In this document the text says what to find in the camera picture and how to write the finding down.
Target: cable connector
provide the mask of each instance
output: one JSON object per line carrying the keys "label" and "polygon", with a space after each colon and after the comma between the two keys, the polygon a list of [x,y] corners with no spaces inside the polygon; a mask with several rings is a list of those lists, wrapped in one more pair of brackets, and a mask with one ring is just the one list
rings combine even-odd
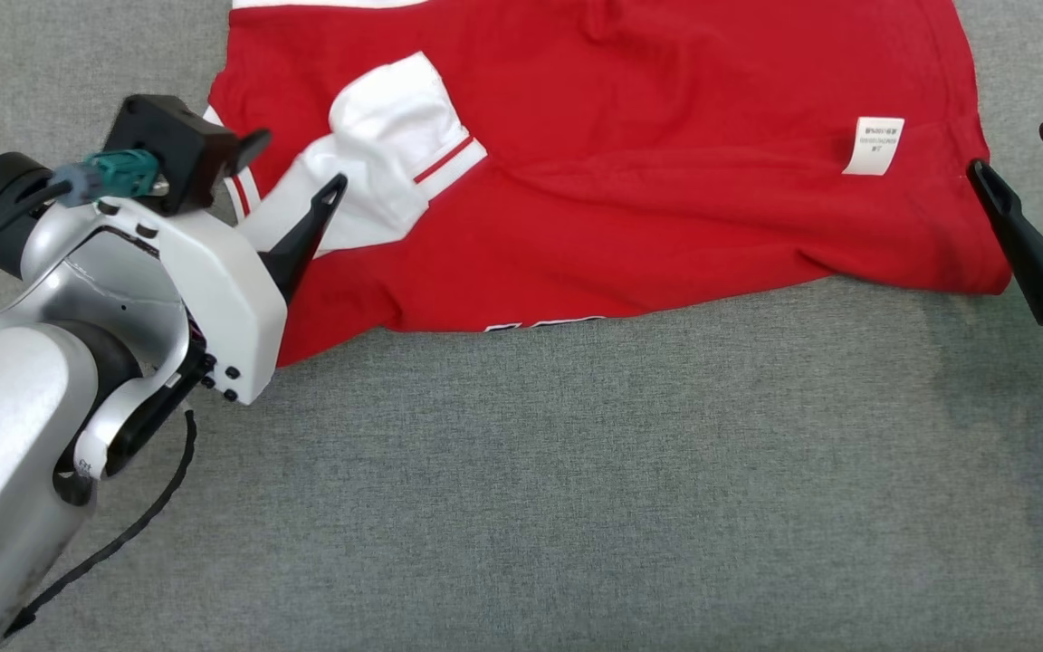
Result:
{"label": "cable connector", "polygon": [[69,182],[71,191],[58,198],[66,207],[81,207],[103,197],[144,197],[166,194],[159,162],[144,149],[100,152],[81,164],[54,169],[51,183]]}

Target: black cylinder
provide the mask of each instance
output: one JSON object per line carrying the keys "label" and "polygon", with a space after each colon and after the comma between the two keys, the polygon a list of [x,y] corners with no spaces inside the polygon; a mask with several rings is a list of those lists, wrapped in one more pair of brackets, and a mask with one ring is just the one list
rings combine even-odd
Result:
{"label": "black cylinder", "polygon": [[[47,178],[51,177],[50,169],[34,162],[30,156],[19,152],[0,154],[0,219],[7,216],[16,203],[22,201],[34,191],[44,189]],[[33,210],[28,217],[18,219],[11,226],[0,234],[0,269],[14,277],[22,277],[20,265],[26,239],[34,223],[46,212],[46,207]]]}

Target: white tag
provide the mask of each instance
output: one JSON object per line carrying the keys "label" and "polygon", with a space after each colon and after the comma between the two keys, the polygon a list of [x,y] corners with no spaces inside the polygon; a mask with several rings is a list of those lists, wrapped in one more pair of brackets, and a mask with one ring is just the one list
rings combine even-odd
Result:
{"label": "white tag", "polygon": [[902,117],[862,117],[855,128],[855,151],[844,174],[882,176],[903,136]]}

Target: red fabric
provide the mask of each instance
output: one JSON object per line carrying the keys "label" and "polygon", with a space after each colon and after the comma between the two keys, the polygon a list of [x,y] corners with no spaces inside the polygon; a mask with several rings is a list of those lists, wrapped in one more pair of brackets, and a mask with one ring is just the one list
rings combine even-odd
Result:
{"label": "red fabric", "polygon": [[[211,102],[272,129],[264,195],[344,86],[417,51],[488,160],[399,243],[316,260],[282,364],[377,325],[630,317],[831,273],[1009,282],[964,176],[989,149],[950,0],[242,8]],[[841,173],[862,116],[907,121],[886,176]]]}

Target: garment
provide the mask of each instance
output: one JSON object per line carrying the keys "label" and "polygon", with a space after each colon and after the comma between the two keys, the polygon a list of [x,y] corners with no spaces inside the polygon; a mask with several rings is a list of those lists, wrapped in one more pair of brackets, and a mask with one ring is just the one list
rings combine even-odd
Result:
{"label": "garment", "polygon": [[[270,195],[286,173],[358,189],[282,364],[379,325],[632,317],[832,273],[1009,282],[964,176],[989,149],[950,0],[240,0],[210,102],[273,132],[236,180],[253,237],[306,210]],[[906,120],[882,176],[843,174],[864,116]]]}

